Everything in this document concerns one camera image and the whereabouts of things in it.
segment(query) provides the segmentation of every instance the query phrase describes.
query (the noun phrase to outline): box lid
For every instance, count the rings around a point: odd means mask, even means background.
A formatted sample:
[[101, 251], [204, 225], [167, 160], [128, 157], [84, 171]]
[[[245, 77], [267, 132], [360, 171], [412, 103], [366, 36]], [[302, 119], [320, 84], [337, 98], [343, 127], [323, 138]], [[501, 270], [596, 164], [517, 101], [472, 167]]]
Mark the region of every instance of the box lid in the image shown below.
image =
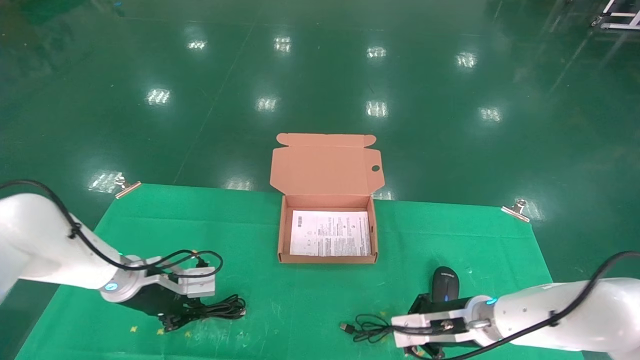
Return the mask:
[[286, 195], [370, 195], [385, 184], [373, 135], [281, 133], [271, 185]]

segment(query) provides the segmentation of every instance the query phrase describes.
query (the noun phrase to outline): open cardboard box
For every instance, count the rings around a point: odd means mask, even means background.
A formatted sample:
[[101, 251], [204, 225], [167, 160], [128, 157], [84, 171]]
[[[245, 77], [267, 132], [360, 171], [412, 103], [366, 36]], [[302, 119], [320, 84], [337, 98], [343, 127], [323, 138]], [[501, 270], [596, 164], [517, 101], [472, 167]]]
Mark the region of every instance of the open cardboard box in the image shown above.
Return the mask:
[[[278, 134], [285, 147], [273, 150], [271, 185], [284, 193], [278, 259], [281, 263], [373, 264], [378, 260], [378, 227], [371, 193], [385, 184], [380, 151], [366, 149], [373, 135]], [[366, 211], [368, 256], [290, 254], [294, 210]]]

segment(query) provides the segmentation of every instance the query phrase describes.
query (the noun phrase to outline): green cloth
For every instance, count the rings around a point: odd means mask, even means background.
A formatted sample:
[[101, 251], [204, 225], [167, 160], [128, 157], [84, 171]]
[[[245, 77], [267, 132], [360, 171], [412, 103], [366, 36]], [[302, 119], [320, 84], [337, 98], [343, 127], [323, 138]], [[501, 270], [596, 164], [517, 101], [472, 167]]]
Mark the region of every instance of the green cloth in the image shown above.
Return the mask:
[[[420, 202], [376, 201], [375, 265], [283, 265], [276, 256], [280, 202], [276, 193], [152, 184], [114, 201], [95, 231], [104, 241], [142, 257], [219, 252], [225, 264], [213, 300], [238, 293], [247, 315], [161, 334], [151, 316], [110, 304], [97, 291], [62, 286], [17, 359], [404, 359], [393, 336], [353, 343], [339, 324], [358, 313], [405, 314], [440, 265], [458, 273], [462, 297], [551, 281], [529, 224], [498, 208]], [[581, 355], [509, 344], [480, 358]]]

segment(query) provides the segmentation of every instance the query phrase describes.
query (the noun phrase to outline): black computer mouse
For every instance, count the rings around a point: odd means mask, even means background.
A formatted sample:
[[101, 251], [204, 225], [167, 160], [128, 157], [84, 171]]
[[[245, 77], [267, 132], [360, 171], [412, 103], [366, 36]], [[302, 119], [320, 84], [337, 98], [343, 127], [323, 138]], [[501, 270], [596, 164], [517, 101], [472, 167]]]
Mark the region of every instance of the black computer mouse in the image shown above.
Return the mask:
[[433, 273], [431, 298], [433, 302], [457, 300], [460, 295], [460, 280], [455, 271], [441, 266]]

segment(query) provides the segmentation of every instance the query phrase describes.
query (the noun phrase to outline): printed instruction sheet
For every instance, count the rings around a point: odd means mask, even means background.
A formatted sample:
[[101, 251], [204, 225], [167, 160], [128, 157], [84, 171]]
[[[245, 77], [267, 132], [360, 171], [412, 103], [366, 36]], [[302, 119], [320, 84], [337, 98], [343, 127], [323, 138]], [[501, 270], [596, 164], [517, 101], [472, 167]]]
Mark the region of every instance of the printed instruction sheet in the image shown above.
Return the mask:
[[367, 256], [371, 254], [366, 211], [293, 211], [291, 255]]

